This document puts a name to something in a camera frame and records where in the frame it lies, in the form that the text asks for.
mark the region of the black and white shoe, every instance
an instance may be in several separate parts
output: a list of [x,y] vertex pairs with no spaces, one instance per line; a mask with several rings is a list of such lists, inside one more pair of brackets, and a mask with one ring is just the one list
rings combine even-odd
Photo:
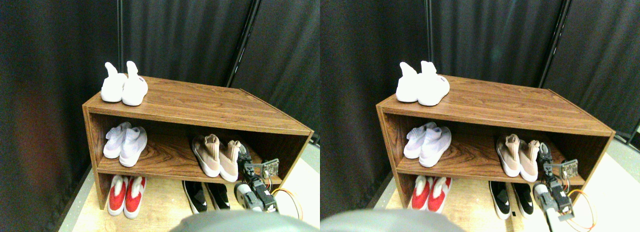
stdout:
[[491,190],[491,197],[493,197],[493,204],[498,218],[503,220],[509,218],[512,214],[512,209],[509,206],[507,184],[505,182],[489,181],[489,189]]
[[207,201],[204,197],[204,190],[201,182],[182,181],[182,187],[187,194],[189,205],[194,214],[207,211]]
[[221,183],[208,182],[206,184],[208,194],[211,196],[213,206],[217,210],[230,209],[229,198],[227,197],[227,186]]
[[533,201],[531,200],[531,187],[525,183],[512,182],[514,193],[518,199],[520,213],[525,218],[530,218],[533,214]]

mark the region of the black curtain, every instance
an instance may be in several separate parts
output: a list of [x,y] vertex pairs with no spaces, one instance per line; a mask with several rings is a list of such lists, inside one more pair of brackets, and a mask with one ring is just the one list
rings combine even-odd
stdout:
[[[562,0],[432,0],[438,73],[537,86]],[[365,207],[390,172],[375,104],[428,59],[425,0],[322,0],[321,216]]]
[[123,71],[224,86],[251,0],[122,0]]
[[396,92],[400,62],[427,57],[424,0],[321,0],[320,216],[358,209],[389,174],[375,105]]
[[640,120],[639,21],[640,0],[573,0],[544,83],[626,137]]
[[82,103],[117,62],[116,0],[0,0],[0,230],[56,230],[90,166]]
[[320,133],[319,0],[262,0],[231,87]]
[[562,0],[432,0],[438,73],[538,86]]

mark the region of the shoe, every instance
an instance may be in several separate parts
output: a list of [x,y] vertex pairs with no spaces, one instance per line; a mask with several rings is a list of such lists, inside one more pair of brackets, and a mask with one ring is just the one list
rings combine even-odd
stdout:
[[206,184],[208,194],[216,210],[231,209],[229,206],[229,198],[227,197],[227,186],[221,183],[208,182]]
[[415,188],[413,189],[413,196],[411,196],[411,208],[418,210],[427,209],[427,201],[433,185],[433,177],[419,175],[418,178],[415,179]]
[[518,151],[520,174],[522,178],[529,182],[535,182],[538,179],[538,151],[540,150],[540,142],[531,140],[530,143],[521,141]]
[[238,180],[238,152],[240,141],[229,141],[229,145],[220,149],[220,176],[229,181]]
[[207,200],[204,197],[204,190],[201,182],[182,181],[182,188],[187,193],[187,199],[194,214],[207,211]]
[[436,74],[436,68],[432,62],[422,61],[422,78],[418,90],[418,103],[425,106],[436,106],[444,96],[449,94],[451,86],[449,81]]
[[432,187],[431,194],[429,194],[429,211],[435,213],[442,213],[444,208],[444,202],[447,200],[447,194],[451,190],[451,182],[453,180],[450,177],[439,177],[435,181]]
[[128,79],[125,81],[122,90],[122,103],[129,106],[138,106],[149,91],[149,86],[144,78],[138,76],[138,68],[135,63],[127,62],[126,69]]
[[129,184],[129,177],[122,175],[114,175],[111,180],[111,187],[109,189],[109,206],[107,210],[109,214],[118,216],[124,209],[124,197],[127,193],[127,185]]
[[431,168],[438,163],[444,151],[451,145],[451,130],[448,127],[426,129],[424,136],[419,162],[422,166]]
[[102,90],[100,90],[100,97],[105,102],[119,102],[122,100],[122,90],[124,89],[124,83],[127,80],[125,74],[119,74],[118,70],[112,65],[112,63],[105,63],[109,77],[104,79],[102,83]]
[[406,135],[409,142],[404,146],[404,156],[409,159],[418,158],[420,156],[421,147],[425,143],[426,129],[435,129],[436,123],[429,122],[423,126],[415,127]]
[[516,199],[518,200],[518,207],[520,208],[520,213],[525,218],[530,218],[531,214],[533,214],[533,200],[531,199],[531,187],[525,183],[515,183],[512,182],[511,186],[513,187],[514,193],[516,194]]
[[122,144],[124,143],[124,135],[126,134],[127,129],[131,128],[131,124],[129,122],[123,122],[118,127],[112,127],[111,130],[107,133],[106,138],[109,140],[104,145],[104,149],[102,153],[107,158],[118,158],[119,154],[122,152]]
[[509,218],[512,215],[512,209],[509,206],[509,195],[507,194],[505,182],[489,181],[489,190],[491,191],[498,218],[503,220]]
[[122,166],[133,166],[138,162],[142,150],[147,147],[147,132],[142,127],[126,129],[119,161]]
[[147,178],[132,177],[130,186],[126,191],[124,215],[127,218],[136,218],[140,212],[140,204],[142,204],[142,194],[145,193],[147,187]]
[[400,63],[400,69],[402,69],[402,78],[398,79],[398,87],[395,90],[396,99],[400,102],[418,101],[421,76],[405,62]]
[[204,174],[217,177],[220,174],[220,139],[214,134],[197,136],[193,139],[191,148]]
[[502,169],[509,177],[515,177],[520,172],[520,139],[516,134],[510,136],[503,136],[498,139],[495,145],[495,149],[498,151],[498,157],[502,163]]

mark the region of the wooden cabinet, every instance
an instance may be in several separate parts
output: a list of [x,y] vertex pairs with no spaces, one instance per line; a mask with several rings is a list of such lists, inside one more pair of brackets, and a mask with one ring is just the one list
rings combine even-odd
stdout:
[[[225,144],[239,140],[254,163],[278,158],[279,173],[271,180],[281,184],[313,134],[313,130],[244,90],[144,78],[149,91],[140,106],[105,102],[100,93],[82,105],[101,209],[105,208],[113,174],[228,183],[202,172],[191,149],[197,135],[213,133]],[[132,167],[103,155],[106,133],[125,121],[144,127],[148,135],[146,148]]]
[[[450,92],[436,106],[400,102],[395,95],[376,105],[400,199],[409,204],[417,175],[526,182],[508,177],[496,152],[498,136],[517,134],[546,143],[555,163],[578,159],[582,188],[589,181],[615,131],[551,90],[445,76]],[[432,168],[407,159],[407,133],[427,122],[446,126],[451,145]]]

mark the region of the red and white shoe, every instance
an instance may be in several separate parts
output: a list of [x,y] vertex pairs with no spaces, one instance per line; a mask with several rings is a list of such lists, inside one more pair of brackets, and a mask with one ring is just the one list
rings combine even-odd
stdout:
[[124,209],[124,197],[127,193],[127,185],[129,177],[122,175],[114,175],[111,179],[111,187],[109,189],[109,214],[113,216],[120,215]]
[[431,189],[431,194],[429,195],[429,211],[442,213],[442,208],[444,208],[444,201],[447,199],[447,194],[451,189],[451,178],[450,177],[439,177],[436,180],[433,188]]
[[147,186],[147,178],[133,177],[130,186],[126,191],[126,202],[124,214],[127,218],[136,218],[140,212],[140,204],[142,203],[142,194]]
[[411,196],[411,207],[413,209],[427,209],[427,201],[429,200],[429,194],[431,193],[433,185],[433,177],[419,175],[418,178],[415,179],[415,188],[413,189],[413,196]]

